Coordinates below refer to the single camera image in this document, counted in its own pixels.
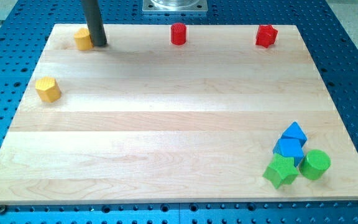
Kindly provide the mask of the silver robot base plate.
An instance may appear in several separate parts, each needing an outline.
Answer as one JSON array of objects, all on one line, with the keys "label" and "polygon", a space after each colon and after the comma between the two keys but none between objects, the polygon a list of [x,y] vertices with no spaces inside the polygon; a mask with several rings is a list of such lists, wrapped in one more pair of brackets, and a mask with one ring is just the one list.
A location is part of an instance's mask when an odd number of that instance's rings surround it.
[{"label": "silver robot base plate", "polygon": [[207,0],[143,0],[144,12],[206,12]]}]

